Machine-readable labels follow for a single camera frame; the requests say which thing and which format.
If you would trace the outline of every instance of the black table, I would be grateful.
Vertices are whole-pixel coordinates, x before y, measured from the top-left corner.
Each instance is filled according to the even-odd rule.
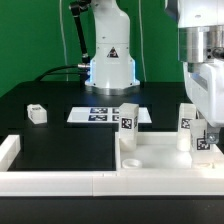
[[[22,142],[9,171],[115,170],[118,125],[67,123],[71,108],[137,103],[147,107],[152,119],[152,124],[140,124],[139,131],[169,132],[177,130],[183,102],[189,102],[183,83],[145,83],[125,96],[88,93],[79,82],[21,83],[0,98],[0,141],[19,134]],[[47,124],[28,119],[29,104],[46,108]],[[223,130],[220,136],[222,147]],[[224,223],[223,210],[223,196],[0,198],[1,223]]]

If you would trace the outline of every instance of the green wall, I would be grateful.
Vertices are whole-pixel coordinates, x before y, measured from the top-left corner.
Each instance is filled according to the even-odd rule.
[[[68,64],[80,62],[74,21],[68,10],[72,0],[63,0]],[[138,20],[138,0],[117,0],[131,19],[131,55],[137,78],[143,80]],[[177,26],[164,13],[164,0],[142,0],[144,54],[147,81],[183,81],[177,61]],[[23,81],[64,65],[59,21],[59,0],[0,0],[0,96]],[[95,52],[92,11],[82,15],[88,51]]]

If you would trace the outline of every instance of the warning label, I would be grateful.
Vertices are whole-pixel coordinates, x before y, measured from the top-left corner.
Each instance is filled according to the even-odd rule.
[[[107,55],[107,57],[108,58],[119,58],[114,47],[110,50],[110,53]]]

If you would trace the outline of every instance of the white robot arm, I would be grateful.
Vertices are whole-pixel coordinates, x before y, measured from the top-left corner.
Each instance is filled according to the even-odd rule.
[[[96,54],[90,63],[90,78],[85,82],[87,90],[121,95],[137,89],[140,82],[135,78],[135,61],[130,56],[127,14],[119,9],[116,0],[77,0],[77,3],[80,10],[83,5],[84,10],[91,6],[95,17]]]
[[[217,143],[224,127],[224,0],[167,0],[166,8],[178,20],[187,95],[208,122],[207,142]]]

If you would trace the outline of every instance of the white cable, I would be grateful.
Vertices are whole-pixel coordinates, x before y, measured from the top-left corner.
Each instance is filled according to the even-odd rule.
[[[63,49],[64,49],[65,65],[68,65],[67,46],[65,41],[65,31],[64,31],[64,22],[63,22],[62,0],[59,0],[59,17],[60,17],[61,37],[62,37],[62,43],[63,43]]]
[[[144,38],[143,38],[143,26],[142,26],[142,1],[139,0],[139,24],[140,24],[140,38],[141,38],[141,57],[142,57],[142,69],[144,74],[144,81],[147,82],[146,72],[145,72],[145,58],[144,58]]]

